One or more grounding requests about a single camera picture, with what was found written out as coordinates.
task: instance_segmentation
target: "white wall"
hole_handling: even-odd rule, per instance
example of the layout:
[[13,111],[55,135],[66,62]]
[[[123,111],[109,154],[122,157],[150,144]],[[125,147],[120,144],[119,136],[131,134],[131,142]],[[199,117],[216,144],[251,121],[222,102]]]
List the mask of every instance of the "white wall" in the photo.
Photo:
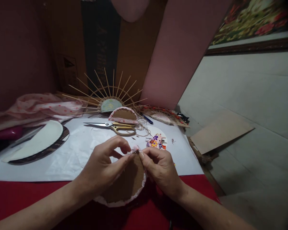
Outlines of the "white wall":
[[288,184],[288,52],[204,57],[179,106],[189,135],[223,109],[255,126],[212,163],[226,194]]

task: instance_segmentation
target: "red tablecloth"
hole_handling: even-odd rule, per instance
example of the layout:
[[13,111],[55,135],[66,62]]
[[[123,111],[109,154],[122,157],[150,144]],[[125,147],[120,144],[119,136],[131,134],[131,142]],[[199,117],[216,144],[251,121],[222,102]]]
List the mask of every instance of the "red tablecloth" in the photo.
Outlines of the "red tablecloth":
[[[205,175],[182,176],[181,179],[205,196],[219,202]],[[0,181],[0,220],[24,209],[68,182]],[[180,206],[171,201],[149,180],[139,197],[125,207],[108,208],[94,201],[88,203],[56,229],[194,229],[197,223]]]

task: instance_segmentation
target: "framed painting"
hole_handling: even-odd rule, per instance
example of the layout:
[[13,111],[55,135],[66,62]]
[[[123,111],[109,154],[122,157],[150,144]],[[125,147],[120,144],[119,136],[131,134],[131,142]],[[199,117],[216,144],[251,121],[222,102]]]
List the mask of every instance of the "framed painting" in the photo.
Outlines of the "framed painting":
[[288,50],[285,2],[234,0],[206,56],[283,50]]

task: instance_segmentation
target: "table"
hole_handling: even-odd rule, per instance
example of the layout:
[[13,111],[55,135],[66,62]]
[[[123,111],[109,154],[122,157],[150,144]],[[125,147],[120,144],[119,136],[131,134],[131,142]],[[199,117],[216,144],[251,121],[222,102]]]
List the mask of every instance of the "table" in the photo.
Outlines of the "table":
[[[205,175],[181,176],[181,179],[200,193],[219,202]],[[0,181],[0,220],[24,209],[66,185],[61,182]],[[119,208],[108,208],[94,201],[88,203],[55,229],[196,229],[195,220],[176,203],[163,195],[149,180],[137,199]]]
[[[81,172],[93,148],[115,135],[111,130],[100,131],[85,127],[83,122],[107,122],[107,120],[101,116],[70,120],[65,124],[70,136],[64,145],[49,156],[21,167],[2,163],[1,159],[7,153],[4,151],[0,153],[0,220],[73,180]],[[169,139],[167,150],[172,154],[181,179],[218,202],[218,197],[203,174],[183,130],[155,120],[154,126],[164,131]],[[130,145],[145,147],[145,137],[139,136],[136,140],[132,137],[126,139]],[[56,228],[168,229],[169,220],[172,220],[174,229],[194,229],[197,225],[186,211],[147,180],[140,195],[128,205],[108,208],[92,201],[63,220]]]

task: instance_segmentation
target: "pen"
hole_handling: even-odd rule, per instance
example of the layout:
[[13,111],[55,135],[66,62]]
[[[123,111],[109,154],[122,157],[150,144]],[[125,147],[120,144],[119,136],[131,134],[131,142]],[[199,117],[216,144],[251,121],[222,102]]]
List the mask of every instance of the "pen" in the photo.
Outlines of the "pen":
[[150,120],[150,119],[148,119],[146,116],[144,116],[144,114],[143,113],[140,113],[141,115],[142,115],[142,117],[144,117],[151,125],[153,125],[154,123]]

